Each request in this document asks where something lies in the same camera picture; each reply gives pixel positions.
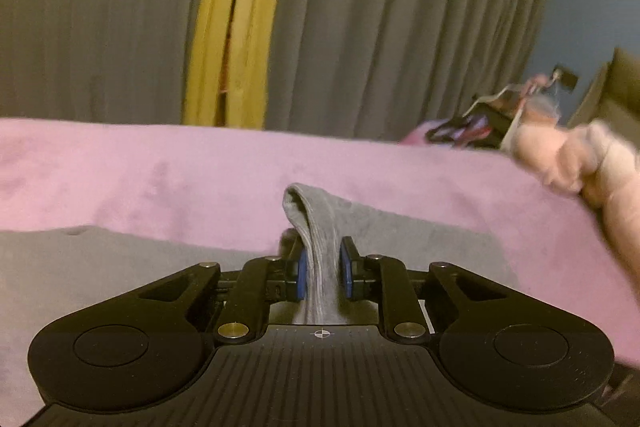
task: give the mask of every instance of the metal screw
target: metal screw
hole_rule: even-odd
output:
[[[396,335],[406,339],[417,339],[426,333],[424,326],[415,322],[402,322],[394,328],[394,331]]]
[[[249,328],[239,322],[229,322],[218,328],[218,334],[226,339],[241,339],[248,332]]]

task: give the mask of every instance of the ribbed black surface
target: ribbed black surface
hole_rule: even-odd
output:
[[[613,426],[583,406],[526,415],[493,409],[451,385],[429,352],[386,341],[375,327],[271,326],[259,341],[222,347],[183,393],[148,410],[89,415],[52,406],[47,427]]]

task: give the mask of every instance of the gray garment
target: gray garment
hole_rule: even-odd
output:
[[[520,80],[543,5],[278,0],[266,128],[395,140],[452,116]]]
[[[370,303],[339,296],[338,242],[354,237],[363,255],[398,257],[411,269],[459,264],[516,286],[497,241],[457,227],[381,212],[319,188],[292,185],[284,208],[308,249],[308,296],[272,307],[274,323],[375,323]],[[241,269],[257,253],[176,245],[96,227],[0,232],[0,425],[21,425],[41,407],[26,365],[31,339],[51,321],[201,261]]]
[[[0,0],[0,115],[180,123],[200,0]]]

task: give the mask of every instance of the gray curtain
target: gray curtain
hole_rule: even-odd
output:
[[[544,0],[278,0],[266,126],[398,139],[518,81]]]
[[[180,123],[199,0],[0,0],[0,116]]]

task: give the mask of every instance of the wall socket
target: wall socket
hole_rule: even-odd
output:
[[[556,64],[554,75],[557,77],[556,81],[560,82],[561,86],[568,89],[569,92],[574,90],[578,83],[578,75],[562,64]]]

